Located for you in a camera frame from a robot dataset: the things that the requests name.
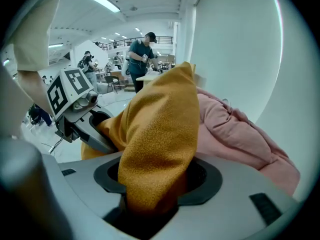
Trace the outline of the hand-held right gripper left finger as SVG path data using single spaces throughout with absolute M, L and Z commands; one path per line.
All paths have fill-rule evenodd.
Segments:
M 75 240 L 131 240 L 103 218 L 121 200 L 118 193 L 106 192 L 94 179 L 100 165 L 120 157 L 120 153 L 67 163 L 57 163 L 52 155 L 42 155 L 49 184 L 63 210 Z

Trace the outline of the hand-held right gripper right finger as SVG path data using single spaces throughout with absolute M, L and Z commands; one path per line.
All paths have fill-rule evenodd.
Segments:
M 268 240 L 299 204 L 256 169 L 197 153 L 189 177 L 197 188 L 178 198 L 178 211 L 156 240 Z

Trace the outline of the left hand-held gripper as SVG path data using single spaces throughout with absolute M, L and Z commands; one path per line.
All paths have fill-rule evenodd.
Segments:
M 69 143 L 80 138 L 103 154 L 118 151 L 113 142 L 98 130 L 98 125 L 113 117 L 105 107 L 97 105 L 98 94 L 80 68 L 62 69 L 46 93 L 57 131 Z M 86 113 L 89 119 L 80 120 Z

